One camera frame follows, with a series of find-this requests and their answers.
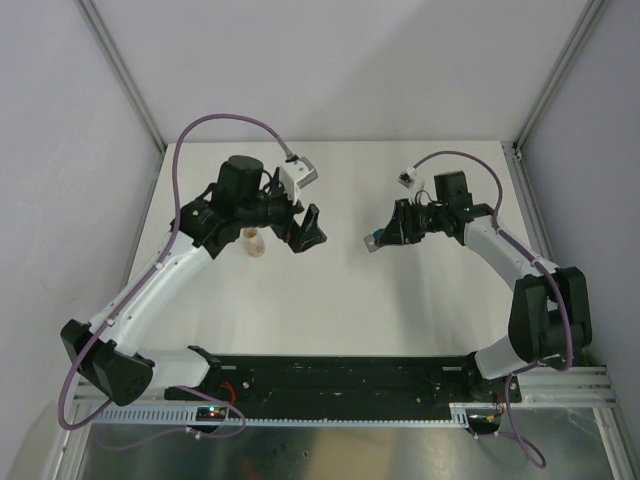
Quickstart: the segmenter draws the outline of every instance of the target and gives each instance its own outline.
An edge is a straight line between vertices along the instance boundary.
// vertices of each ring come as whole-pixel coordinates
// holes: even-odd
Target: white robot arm
[[[262,162],[255,158],[227,160],[217,183],[181,208],[179,231],[167,234],[138,277],[89,323],[70,320],[62,329],[72,361],[97,334],[99,339],[94,338],[78,371],[117,405],[133,402],[147,388],[192,387],[204,380],[216,361],[202,349],[145,351],[140,345],[176,292],[235,241],[242,228],[269,226],[294,253],[326,241],[317,224],[315,205],[307,209],[302,225],[294,220],[294,215],[304,211],[300,189],[317,178],[314,166],[306,158],[291,157],[261,189],[263,172]],[[171,235],[174,238],[168,244]],[[113,315],[114,308],[127,298]]]
[[[409,186],[401,176],[401,183]],[[584,275],[559,268],[499,227],[491,207],[474,205],[463,172],[435,177],[437,199],[427,205],[396,200],[389,224],[365,238],[369,251],[418,243],[426,233],[444,232],[480,255],[514,293],[507,334],[472,354],[474,367],[493,380],[545,361],[561,368],[573,349],[591,343]],[[558,361],[559,356],[570,357]]]

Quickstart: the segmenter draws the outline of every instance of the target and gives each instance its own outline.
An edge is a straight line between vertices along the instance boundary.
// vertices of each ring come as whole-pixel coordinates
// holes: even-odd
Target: black joint housing
[[[254,199],[260,190],[263,169],[262,162],[253,157],[229,157],[220,167],[215,188],[216,197],[231,201],[234,206]]]
[[[69,320],[60,336],[73,362],[92,333],[89,324]],[[140,355],[128,357],[115,350],[113,341],[98,340],[78,369],[84,378],[109,397],[116,405],[129,405],[146,390],[153,377],[154,363]]]
[[[592,340],[587,281],[575,267],[557,269],[552,277],[567,308],[573,349],[577,352],[588,347]],[[509,340],[525,362],[565,354],[567,337],[562,318],[557,308],[549,309],[548,300],[557,302],[545,277],[528,275],[516,282],[509,317]],[[551,366],[559,367],[563,363]]]

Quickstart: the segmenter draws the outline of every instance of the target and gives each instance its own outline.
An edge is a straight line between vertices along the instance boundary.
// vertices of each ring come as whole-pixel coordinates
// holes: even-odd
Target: gray wall
[[[512,140],[586,0],[96,3],[167,141]]]
[[[640,450],[640,2],[611,3],[524,153],[557,258],[588,277],[592,350]]]
[[[157,154],[70,0],[0,14],[0,478],[38,478],[69,361],[116,293]]]

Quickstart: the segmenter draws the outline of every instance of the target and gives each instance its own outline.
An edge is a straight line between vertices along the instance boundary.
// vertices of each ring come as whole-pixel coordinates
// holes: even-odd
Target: purple cable
[[[187,128],[180,134],[178,137],[178,141],[176,142],[175,150],[173,152],[173,163],[171,166],[171,184],[173,187],[173,205],[174,205],[174,223],[173,229],[171,230],[171,235],[169,236],[169,240],[167,241],[165,247],[162,249],[162,252],[158,256],[157,263],[162,263],[164,259],[169,255],[171,251],[171,247],[176,241],[176,237],[178,236],[178,231],[180,229],[180,192],[178,190],[178,157],[180,155],[180,149],[182,148],[182,144],[184,143],[185,138],[193,130],[195,127],[200,125],[201,123],[208,122],[209,120],[238,120],[241,122],[251,123],[253,125],[257,125],[273,136],[275,140],[278,142],[280,147],[284,150],[287,158],[293,156],[293,152],[287,144],[284,142],[282,137],[278,135],[273,128],[271,128],[266,123],[261,122],[260,120],[256,120],[255,118],[246,117],[244,115],[236,115],[233,113],[214,113],[211,115],[205,115],[204,117],[200,117],[197,120],[191,122]],[[122,309],[127,306],[127,304],[136,296],[136,294],[142,289],[142,287],[149,281],[151,277],[157,272],[155,266],[149,268],[149,270],[144,274],[144,276],[136,283],[133,288],[129,291],[124,298],[118,302],[118,304],[114,307],[111,313],[107,316],[107,318],[102,322],[102,324],[98,327],[95,333],[91,336],[91,338],[87,341],[85,346],[80,350],[76,359],[71,363],[71,368],[67,373],[67,376],[64,379],[62,384],[62,389],[60,390],[60,395],[58,396],[58,423],[65,430],[77,430],[78,428],[82,428],[95,419],[102,411],[107,408],[111,404],[111,400],[107,400],[104,402],[98,409],[89,415],[84,420],[76,424],[68,423],[64,417],[65,414],[65,404],[67,401],[67,396],[69,395],[69,390],[71,389],[71,384],[73,383],[73,377],[75,376],[78,368],[82,364],[83,360],[91,350],[91,347],[98,341],[100,335],[104,333],[107,329],[109,320],[115,320],[118,314],[122,311]]]
[[[518,441],[518,437],[516,437],[515,433],[511,433],[511,432],[476,433],[473,430],[473,428],[471,428],[471,426],[469,426],[469,428],[467,430],[469,431],[469,433],[471,433],[471,435],[477,436],[478,438],[502,437],[502,438],[508,438],[510,440],[515,440],[516,442],[518,442],[520,448],[522,448],[522,444]],[[538,458],[540,459],[540,462],[533,461],[529,456],[527,456],[527,460],[529,460],[531,463],[533,463],[536,467],[538,467],[541,470],[547,468],[547,459],[544,458],[544,455],[542,454],[540,449],[538,447],[536,447],[529,439],[527,439],[525,437],[520,437],[520,439],[529,448],[531,448],[534,452],[536,452],[536,455],[538,455]]]
[[[176,388],[179,388],[180,390],[184,390],[185,392],[191,393],[192,395],[196,395],[204,400],[208,400],[210,402],[213,402],[216,404],[216,406],[220,406],[220,407],[226,407],[229,410],[231,410],[233,413],[235,413],[239,418],[240,421],[242,422],[241,425],[233,430],[232,432],[228,432],[228,433],[204,433],[204,432],[200,432],[200,431],[194,431],[192,429],[185,429],[184,427],[175,427],[175,428],[168,428],[166,430],[162,430],[161,432],[158,432],[154,435],[151,435],[147,438],[143,438],[142,440],[139,440],[137,442],[134,443],[130,443],[129,445],[117,445],[117,446],[112,446],[112,445],[106,445],[104,443],[102,443],[102,440],[100,440],[100,438],[98,436],[96,436],[95,442],[96,445],[98,445],[100,448],[104,449],[104,450],[109,450],[111,452],[122,452],[125,450],[131,450],[133,448],[138,448],[146,443],[149,443],[153,440],[155,440],[156,438],[160,438],[160,437],[164,437],[165,435],[169,435],[171,433],[193,433],[194,435],[198,435],[200,437],[204,437],[204,438],[230,438],[230,437],[235,437],[236,435],[239,435],[240,433],[242,433],[242,431],[247,427],[247,419],[245,418],[245,416],[242,414],[242,412],[237,408],[234,407],[233,405],[231,405],[230,403],[224,402],[222,400],[218,400],[217,398],[214,397],[210,397],[209,395],[205,395],[204,393],[198,392],[197,390],[194,390],[193,388],[190,387],[186,387],[184,385],[182,386],[178,386]]]
[[[459,152],[457,150],[442,150],[442,151],[427,155],[422,160],[418,161],[413,166],[413,168],[417,169],[424,162],[431,160],[434,157],[438,157],[440,155],[457,155],[460,157],[468,158],[469,160],[473,160],[474,162],[482,165],[485,168],[485,170],[487,170],[495,180],[496,185],[498,187],[498,201],[496,202],[496,206],[493,209],[493,215],[491,216],[491,225],[493,229],[496,231],[496,234],[504,238],[513,248],[515,248],[529,262],[531,262],[531,265],[533,265],[536,268],[536,270],[538,270],[545,277],[549,285],[551,285],[553,294],[556,297],[556,301],[558,302],[558,310],[560,310],[560,317],[562,318],[562,325],[564,327],[564,332],[565,332],[567,358],[565,360],[562,370],[569,369],[573,361],[573,340],[571,338],[571,324],[569,323],[569,314],[567,312],[567,307],[564,303],[564,299],[562,298],[562,294],[560,293],[560,287],[558,287],[558,283],[551,276],[551,273],[536,259],[534,255],[532,255],[527,250],[527,248],[524,245],[522,245],[515,238],[513,238],[511,235],[505,232],[502,228],[500,228],[500,225],[498,224],[498,211],[502,206],[503,190],[502,190],[502,183],[500,182],[498,175],[493,170],[493,168],[491,168],[489,164],[487,164],[483,160],[469,153]],[[527,367],[520,369],[518,372],[527,371],[530,369],[530,367],[532,367],[532,365],[528,365]],[[507,415],[509,416],[509,420],[511,421],[511,427],[513,428],[513,433],[511,432],[499,433],[499,436],[516,440],[520,445],[520,448],[522,448],[522,451],[526,455],[527,459],[533,465],[535,465],[537,468],[540,468],[540,469],[546,468],[547,461],[544,458],[544,455],[542,455],[542,452],[535,445],[533,445],[533,443],[531,443],[529,440],[527,440],[526,438],[520,435],[520,433],[518,432],[516,423],[513,420],[512,412],[511,412],[511,402],[509,401],[509,385],[511,384],[512,378],[513,378],[513,374],[509,374],[509,376],[507,377],[507,382],[505,384],[505,402],[507,406]],[[536,461],[533,455],[531,455],[529,448],[533,449],[536,452],[536,454],[540,458],[539,462]]]
[[[474,162],[482,165],[484,169],[487,170],[495,180],[496,186],[498,187],[498,200],[496,202],[496,206],[493,209],[493,215],[491,215],[491,225],[493,226],[496,233],[500,235],[502,238],[504,238],[518,252],[520,252],[529,262],[531,262],[531,264],[536,268],[536,270],[538,270],[545,277],[547,282],[549,282],[549,285],[551,285],[551,290],[553,290],[553,294],[556,297],[556,301],[558,302],[558,310],[560,311],[560,318],[562,319],[562,326],[564,327],[567,358],[565,360],[562,370],[567,370],[571,366],[571,362],[573,361],[573,340],[571,338],[571,324],[569,323],[569,314],[567,312],[567,306],[565,305],[564,299],[562,298],[562,294],[560,293],[560,287],[558,287],[558,283],[551,276],[551,272],[549,272],[549,270],[547,270],[535,258],[535,256],[533,256],[527,250],[527,248],[524,245],[522,245],[515,238],[513,238],[511,235],[509,235],[507,232],[505,232],[500,228],[500,225],[498,224],[498,211],[502,206],[503,190],[502,190],[502,183],[500,182],[498,175],[496,174],[495,170],[493,170],[493,168],[491,168],[489,164],[486,163],[485,161],[479,159],[474,155],[471,155],[470,153],[459,152],[457,150],[441,150],[439,152],[435,152],[430,155],[427,155],[422,160],[418,161],[413,166],[413,168],[417,169],[424,162],[431,160],[434,157],[438,157],[440,155],[457,155],[460,157],[468,158],[469,160],[473,160]]]
[[[539,468],[541,470],[545,469],[547,468],[547,460],[544,458],[544,455],[538,449],[538,447],[536,447],[533,443],[531,443],[529,440],[527,440],[522,435],[520,435],[520,432],[518,432],[518,426],[516,425],[516,422],[513,419],[513,415],[512,415],[513,412],[511,411],[511,401],[509,400],[509,392],[510,392],[509,387],[511,386],[511,380],[513,380],[513,375],[509,374],[509,376],[507,377],[507,381],[504,384],[504,401],[505,401],[505,405],[507,406],[507,416],[509,417],[509,421],[511,422],[511,429],[513,430],[513,432],[504,432],[504,433],[500,433],[499,435],[502,435],[507,438],[515,439],[520,444],[520,448],[522,448],[522,451],[526,455],[527,459],[531,463],[533,463],[533,465],[536,468]],[[533,458],[533,455],[531,455],[531,452],[529,451],[528,447],[531,447],[536,452],[536,454],[540,458],[539,462],[536,461],[535,458]]]

